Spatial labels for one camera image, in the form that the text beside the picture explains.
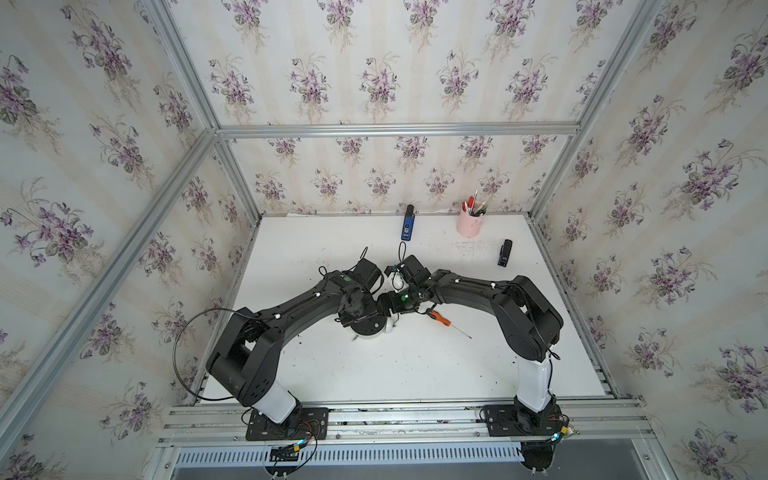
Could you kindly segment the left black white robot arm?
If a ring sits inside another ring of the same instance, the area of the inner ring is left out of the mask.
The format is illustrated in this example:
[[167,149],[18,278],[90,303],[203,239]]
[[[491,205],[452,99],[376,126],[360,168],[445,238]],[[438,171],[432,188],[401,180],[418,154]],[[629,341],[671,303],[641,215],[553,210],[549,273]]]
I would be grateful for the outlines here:
[[383,284],[377,267],[334,270],[307,291],[277,306],[233,310],[206,360],[205,371],[234,399],[274,424],[298,425],[301,402],[277,381],[282,350],[294,337],[329,316],[341,325],[382,327],[374,288]]

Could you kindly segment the aluminium mounting rail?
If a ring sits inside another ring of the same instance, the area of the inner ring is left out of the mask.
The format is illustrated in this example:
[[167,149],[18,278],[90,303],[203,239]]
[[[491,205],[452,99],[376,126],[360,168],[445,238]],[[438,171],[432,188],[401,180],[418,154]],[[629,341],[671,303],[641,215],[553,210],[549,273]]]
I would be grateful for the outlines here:
[[[326,408],[323,446],[351,443],[488,441],[482,409],[502,400],[427,402],[310,402]],[[652,424],[634,399],[565,397],[557,404],[569,419],[569,440],[656,438]],[[159,431],[159,447],[235,446],[246,441],[251,414],[243,407],[217,403],[169,409]]]

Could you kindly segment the pink pen cup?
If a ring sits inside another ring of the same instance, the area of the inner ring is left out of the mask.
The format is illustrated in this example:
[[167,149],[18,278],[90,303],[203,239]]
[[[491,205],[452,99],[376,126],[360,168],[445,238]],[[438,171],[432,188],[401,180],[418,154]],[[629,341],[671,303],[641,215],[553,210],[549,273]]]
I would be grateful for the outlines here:
[[456,224],[456,231],[464,238],[474,238],[480,233],[483,223],[483,214],[472,214],[469,211],[461,210]]

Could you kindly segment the aluminium frame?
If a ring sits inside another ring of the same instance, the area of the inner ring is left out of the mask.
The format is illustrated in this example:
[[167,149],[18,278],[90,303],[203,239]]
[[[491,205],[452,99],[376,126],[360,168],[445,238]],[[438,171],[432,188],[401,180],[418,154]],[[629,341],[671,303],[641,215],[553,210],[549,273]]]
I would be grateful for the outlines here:
[[628,21],[602,77],[581,115],[574,122],[438,122],[438,123],[374,123],[374,124],[292,124],[270,126],[225,126],[216,117],[209,97],[190,59],[185,41],[165,1],[147,1],[144,4],[152,25],[166,50],[174,72],[191,96],[193,109],[201,115],[203,130],[187,150],[176,169],[163,184],[155,198],[132,226],[112,259],[100,276],[85,291],[59,330],[42,349],[30,369],[1,410],[1,453],[8,454],[20,435],[39,412],[44,401],[62,376],[76,346],[90,331],[102,308],[112,299],[129,275],[143,249],[170,214],[173,204],[180,198],[182,188],[189,181],[211,151],[217,151],[223,168],[233,187],[241,196],[246,213],[252,222],[261,219],[253,195],[245,185],[241,168],[231,149],[230,139],[256,139],[272,137],[331,138],[331,137],[396,137],[396,136],[460,136],[464,134],[491,134],[512,136],[523,134],[567,134],[570,139],[544,182],[541,193],[530,212],[540,216],[560,181],[568,156],[576,143],[585,138],[595,124],[601,108],[609,103],[619,78],[630,57],[642,42],[653,17],[659,13],[659,1],[641,1]]

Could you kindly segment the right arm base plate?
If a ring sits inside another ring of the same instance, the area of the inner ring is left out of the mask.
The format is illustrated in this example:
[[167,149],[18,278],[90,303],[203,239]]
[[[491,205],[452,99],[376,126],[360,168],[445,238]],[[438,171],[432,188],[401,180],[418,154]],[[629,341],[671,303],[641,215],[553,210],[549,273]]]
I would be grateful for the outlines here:
[[491,437],[548,437],[559,439],[568,432],[570,418],[552,397],[539,412],[534,412],[518,400],[513,404],[486,405],[480,419]]

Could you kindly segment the blue black stapler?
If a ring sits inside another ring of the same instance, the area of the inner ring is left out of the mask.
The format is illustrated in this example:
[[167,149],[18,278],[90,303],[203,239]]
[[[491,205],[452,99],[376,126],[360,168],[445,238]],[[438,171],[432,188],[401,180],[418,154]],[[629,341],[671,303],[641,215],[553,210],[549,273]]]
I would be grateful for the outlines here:
[[403,218],[403,225],[401,229],[401,240],[404,242],[410,241],[413,235],[415,225],[416,210],[413,204],[408,204]]

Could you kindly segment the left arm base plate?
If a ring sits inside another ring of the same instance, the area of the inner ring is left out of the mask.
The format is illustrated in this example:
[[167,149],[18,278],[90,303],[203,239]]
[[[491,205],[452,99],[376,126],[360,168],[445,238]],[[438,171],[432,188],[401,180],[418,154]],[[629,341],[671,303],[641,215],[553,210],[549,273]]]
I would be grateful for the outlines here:
[[300,407],[282,423],[275,423],[258,410],[250,409],[246,423],[247,441],[308,440],[309,437],[324,440],[329,424],[328,408]]

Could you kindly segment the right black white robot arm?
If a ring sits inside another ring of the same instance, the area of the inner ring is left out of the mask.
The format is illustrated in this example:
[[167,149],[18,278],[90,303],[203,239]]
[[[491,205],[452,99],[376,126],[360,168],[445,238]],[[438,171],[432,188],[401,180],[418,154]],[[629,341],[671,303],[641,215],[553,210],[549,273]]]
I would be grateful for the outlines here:
[[451,304],[494,316],[510,349],[518,356],[516,423],[530,431],[559,415],[551,392],[552,347],[559,342],[562,316],[532,280],[518,275],[508,281],[461,276],[449,270],[432,274],[401,273],[405,287],[383,293],[377,306],[386,316],[419,313],[434,317],[435,308]]

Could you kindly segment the white twin bell alarm clock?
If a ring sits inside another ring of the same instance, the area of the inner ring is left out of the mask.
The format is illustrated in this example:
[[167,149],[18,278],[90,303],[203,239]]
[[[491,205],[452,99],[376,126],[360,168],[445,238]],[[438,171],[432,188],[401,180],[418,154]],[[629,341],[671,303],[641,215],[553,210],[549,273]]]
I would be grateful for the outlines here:
[[351,325],[355,337],[373,337],[381,333],[389,334],[394,330],[399,314],[394,316],[377,315]]

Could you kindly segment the orange handled screwdriver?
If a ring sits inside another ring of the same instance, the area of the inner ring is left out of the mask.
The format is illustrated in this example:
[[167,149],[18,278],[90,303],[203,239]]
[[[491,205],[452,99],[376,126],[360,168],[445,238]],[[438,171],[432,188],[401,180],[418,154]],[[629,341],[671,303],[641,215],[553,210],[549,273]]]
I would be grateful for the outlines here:
[[434,309],[429,309],[429,310],[428,310],[428,311],[425,313],[425,315],[426,315],[428,318],[430,318],[431,320],[434,320],[434,321],[436,321],[436,322],[438,322],[438,323],[442,324],[442,325],[443,325],[443,326],[445,326],[445,327],[453,328],[453,329],[455,329],[456,331],[458,331],[459,333],[461,333],[462,335],[464,335],[465,337],[467,337],[467,338],[471,339],[471,336],[470,336],[468,333],[464,332],[464,331],[463,331],[463,330],[461,330],[459,327],[457,327],[456,325],[454,325],[454,324],[453,324],[453,323],[452,323],[450,320],[448,320],[446,317],[444,317],[444,316],[443,316],[442,314],[440,314],[438,311],[436,311],[436,310],[434,310]]

